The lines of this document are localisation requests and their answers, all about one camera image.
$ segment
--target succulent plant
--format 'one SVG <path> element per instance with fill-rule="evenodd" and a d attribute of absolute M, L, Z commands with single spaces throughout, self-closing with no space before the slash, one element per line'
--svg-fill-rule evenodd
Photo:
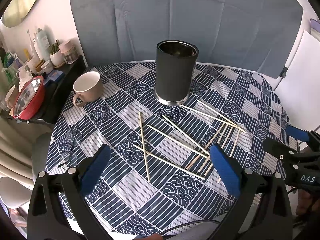
<path fill-rule="evenodd" d="M 59 49 L 59 45 L 60 45 L 59 41 L 56 40 L 56 43 L 55 44 L 53 43 L 50 46 L 50 55 L 53 55 L 53 54 L 57 53 L 60 50 Z"/>

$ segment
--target pink lid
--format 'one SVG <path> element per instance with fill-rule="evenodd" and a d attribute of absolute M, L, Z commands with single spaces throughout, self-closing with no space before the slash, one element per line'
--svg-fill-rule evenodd
<path fill-rule="evenodd" d="M 71 40 L 65 41 L 59 46 L 61 53 L 66 53 L 67 51 L 71 50 L 72 48 L 73 48 L 73 44 L 72 44 Z"/>

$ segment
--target potted plant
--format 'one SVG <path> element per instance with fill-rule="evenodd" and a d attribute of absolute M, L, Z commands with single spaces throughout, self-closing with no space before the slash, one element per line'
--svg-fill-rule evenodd
<path fill-rule="evenodd" d="M 56 40 L 56 43 L 50 46 L 50 59 L 55 67 L 64 63 L 63 55 L 59 49 L 59 45 L 59 41 Z"/>

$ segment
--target table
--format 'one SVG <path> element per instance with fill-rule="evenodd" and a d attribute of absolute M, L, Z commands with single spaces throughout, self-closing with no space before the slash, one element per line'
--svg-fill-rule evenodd
<path fill-rule="evenodd" d="M 72 64 L 65 64 L 57 70 L 63 71 L 65 76 L 62 77 L 58 82 L 50 82 L 45 87 L 44 101 L 39 108 L 38 112 L 29 120 L 19 119 L 20 121 L 38 124 L 55 124 L 61 110 L 67 100 L 74 81 L 83 73 L 85 70 L 85 64 L 83 56 Z M 9 115 L 9 111 L 1 111 L 0 116 L 7 119 L 13 119 L 12 115 Z"/>
<path fill-rule="evenodd" d="M 52 134 L 46 164 L 49 174 L 65 171 L 57 165 L 60 153 L 69 149 L 64 143 L 64 133 L 71 124 L 83 134 L 81 145 L 74 150 L 78 163 L 92 156 L 102 143 L 111 147 L 108 167 L 94 191 L 86 196 L 106 229 L 150 235 L 185 222 L 213 219 L 227 212 L 235 198 L 228 194 L 222 183 L 217 183 L 219 176 L 216 171 L 211 169 L 206 180 L 201 180 L 148 156 L 151 176 L 151 183 L 148 183 L 143 154 L 132 146 L 142 145 L 138 119 L 138 111 L 141 111 L 146 149 L 186 167 L 195 154 L 168 141 L 147 124 L 195 147 L 164 122 L 161 115 L 168 116 L 202 146 L 212 138 L 221 123 L 179 106 L 159 103 L 153 96 L 156 81 L 154 62 L 113 64 L 87 71 L 100 72 L 103 95 L 95 102 L 76 108 L 72 104 L 73 94 L 70 94 Z M 263 151 L 262 141 L 271 137 L 292 148 L 297 147 L 297 141 L 285 133 L 284 129 L 289 124 L 287 114 L 261 75 L 196 65 L 190 98 L 185 105 L 210 113 L 198 103 L 200 98 L 247 131 L 246 134 L 240 133 L 233 153 L 242 166 L 263 175 L 277 171 L 285 176 L 281 162 Z M 236 134 L 237 131 L 231 133 L 225 146 L 226 153 L 230 153 Z M 197 172 L 204 158 L 199 160 L 190 171 Z M 203 176 L 205 170 L 198 174 Z M 66 215 L 73 218 L 65 196 L 60 196 Z M 173 230 L 171 234 L 186 229 L 188 227 Z"/>

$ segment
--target mirror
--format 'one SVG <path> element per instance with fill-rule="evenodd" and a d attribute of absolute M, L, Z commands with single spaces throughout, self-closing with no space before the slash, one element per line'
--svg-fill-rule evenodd
<path fill-rule="evenodd" d="M 12 0 L 1 20 L 6 27 L 15 27 L 27 16 L 36 0 Z"/>

